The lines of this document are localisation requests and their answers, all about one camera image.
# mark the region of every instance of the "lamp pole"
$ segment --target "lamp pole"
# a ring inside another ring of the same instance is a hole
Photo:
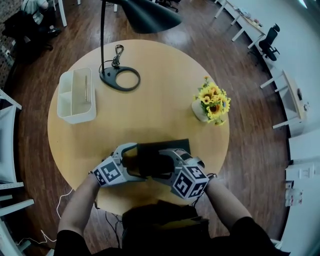
[[[100,31],[100,47],[101,47],[101,67],[102,73],[105,73],[105,59],[104,59],[104,30],[105,30],[105,13],[106,13],[106,0],[102,0],[101,7],[101,31]]]

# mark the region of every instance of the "black cable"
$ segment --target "black cable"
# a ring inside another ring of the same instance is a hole
[[[116,215],[116,214],[114,214],[114,213],[112,213],[112,215],[116,218],[116,220],[117,220],[118,222],[122,223],[122,220],[120,220],[120,219],[118,218],[118,215]]]
[[[115,228],[114,228],[114,227],[111,225],[111,223],[109,222],[108,218],[107,218],[107,212],[105,212],[105,220],[109,223],[109,225],[111,226],[112,230],[114,231],[114,233],[115,233],[115,238],[116,238],[116,241],[117,241],[117,243],[118,243],[118,248],[120,248],[119,236],[118,236],[118,234],[117,234],[117,225],[118,225],[118,222],[119,222],[119,221],[116,222]]]
[[[117,44],[116,46],[115,46],[115,57],[111,60],[106,60],[104,63],[106,63],[106,62],[112,62],[111,63],[111,66],[112,67],[118,67],[119,65],[120,65],[120,56],[121,56],[121,54],[123,53],[123,51],[124,51],[124,46],[123,45],[121,45],[121,44]]]
[[[196,208],[196,204],[198,203],[199,198],[202,197],[204,193],[205,192],[203,191],[202,194],[191,204],[192,207]]]

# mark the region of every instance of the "yellow flower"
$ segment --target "yellow flower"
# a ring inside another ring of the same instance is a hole
[[[222,110],[221,110],[222,114],[229,112],[230,98],[227,98],[223,94],[219,94],[216,97],[217,97],[217,102],[219,102],[219,104],[221,104],[221,106],[222,106]]]
[[[206,107],[206,110],[208,111],[208,114],[207,116],[210,118],[210,119],[216,119],[218,117],[221,116],[222,114],[222,105],[221,104],[217,104],[215,106],[207,106]]]
[[[209,87],[203,88],[200,92],[199,92],[199,99],[203,100],[205,97],[209,97],[210,101],[213,98],[214,93],[212,92],[212,90],[209,89]]]
[[[230,98],[227,98],[226,96],[221,97],[221,104],[222,104],[222,114],[225,114],[229,112],[230,110]]]
[[[203,98],[201,99],[201,101],[202,101],[204,104],[208,105],[208,104],[210,103],[210,98],[209,98],[208,96],[205,96],[205,97],[203,97]]]
[[[221,122],[216,122],[214,125],[215,126],[222,126],[225,122],[226,122],[226,120],[221,121]]]
[[[215,119],[208,119],[206,122],[210,124],[212,121],[215,121]]]
[[[210,90],[212,90],[214,95],[221,94],[220,88],[214,82],[209,83],[208,88],[210,88]]]

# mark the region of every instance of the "white organizer box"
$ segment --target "white organizer box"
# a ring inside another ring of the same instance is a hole
[[[88,67],[67,71],[60,76],[57,115],[70,124],[95,119],[95,87]]]

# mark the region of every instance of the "desk lamp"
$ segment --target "desk lamp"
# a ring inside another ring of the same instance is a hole
[[[115,47],[116,56],[112,61],[111,67],[105,68],[104,60],[104,29],[105,29],[105,12],[106,0],[102,0],[101,7],[101,32],[100,32],[100,46],[101,46],[101,70],[100,79],[108,86],[123,92],[134,90],[140,84],[139,73],[127,66],[119,66],[119,58],[124,50],[122,45]],[[169,30],[181,23],[181,18],[175,12],[156,4],[150,0],[108,0],[109,3],[122,6],[124,13],[136,33],[150,34]],[[116,82],[116,77],[123,71],[130,71],[136,74],[138,82],[131,88],[123,88]]]

